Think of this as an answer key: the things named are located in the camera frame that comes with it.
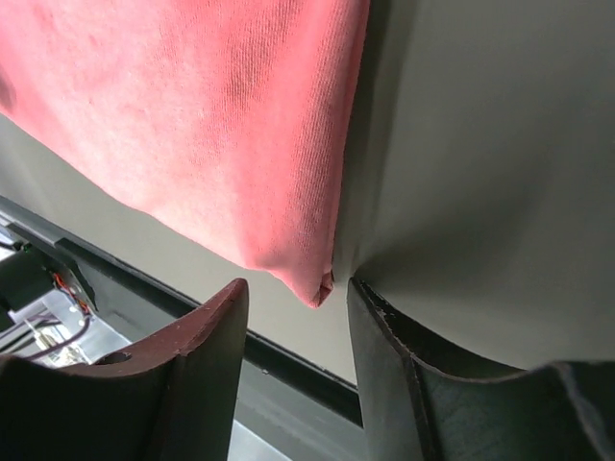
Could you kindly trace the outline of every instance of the white floor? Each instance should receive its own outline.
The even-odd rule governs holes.
[[[344,289],[319,310],[305,307],[273,277],[241,270],[120,205],[1,116],[0,195],[197,300],[205,301],[233,278],[246,278],[251,329],[355,380]]]

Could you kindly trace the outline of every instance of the pink cloth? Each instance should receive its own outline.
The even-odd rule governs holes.
[[[367,13],[368,0],[2,0],[0,106],[120,202],[317,306]]]

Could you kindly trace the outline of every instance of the cloth fold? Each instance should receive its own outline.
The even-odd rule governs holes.
[[[0,108],[118,201],[317,306],[368,3],[4,0]]]

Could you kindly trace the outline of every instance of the towel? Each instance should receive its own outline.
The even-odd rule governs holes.
[[[315,307],[368,10],[2,0],[0,108],[116,200]]]

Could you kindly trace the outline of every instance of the black cylinder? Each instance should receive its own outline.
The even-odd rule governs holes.
[[[16,312],[53,288],[37,249],[22,250],[0,261],[0,310]]]

